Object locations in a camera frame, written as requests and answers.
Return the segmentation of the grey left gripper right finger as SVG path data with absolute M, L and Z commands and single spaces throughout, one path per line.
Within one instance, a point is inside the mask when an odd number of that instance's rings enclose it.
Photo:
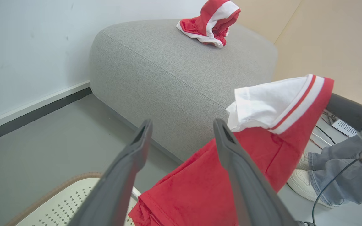
M 296 226 L 290 212 L 222 119 L 213 129 L 221 165 L 228 172 L 241 226 Z

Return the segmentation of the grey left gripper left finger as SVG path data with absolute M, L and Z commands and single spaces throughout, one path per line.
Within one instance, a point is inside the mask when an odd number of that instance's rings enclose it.
M 122 226 L 136 174 L 145 166 L 153 124 L 145 120 L 76 211 L 69 226 Z

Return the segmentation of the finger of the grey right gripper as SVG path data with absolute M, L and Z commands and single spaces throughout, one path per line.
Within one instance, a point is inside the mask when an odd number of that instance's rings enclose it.
M 326 110 L 356 131 L 362 131 L 362 104 L 332 93 Z

